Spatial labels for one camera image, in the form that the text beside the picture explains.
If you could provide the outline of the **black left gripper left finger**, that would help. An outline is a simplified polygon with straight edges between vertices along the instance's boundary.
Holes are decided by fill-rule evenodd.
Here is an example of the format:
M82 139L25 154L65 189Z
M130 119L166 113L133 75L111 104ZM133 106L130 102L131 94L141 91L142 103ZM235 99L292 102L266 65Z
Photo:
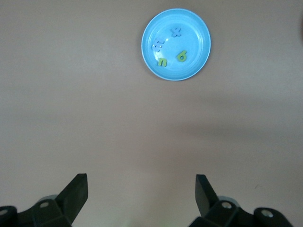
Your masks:
M2 227L71 227L88 199L87 174L77 174L56 196L48 196L31 208L18 212L14 206L1 206Z

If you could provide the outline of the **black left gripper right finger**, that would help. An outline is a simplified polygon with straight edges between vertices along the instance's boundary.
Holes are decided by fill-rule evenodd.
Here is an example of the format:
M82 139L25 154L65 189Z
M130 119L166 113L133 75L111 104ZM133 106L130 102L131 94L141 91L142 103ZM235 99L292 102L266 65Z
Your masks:
M279 211L256 208L248 213L230 199L218 197L205 175L196 175L195 199L200 212L191 227L289 227Z

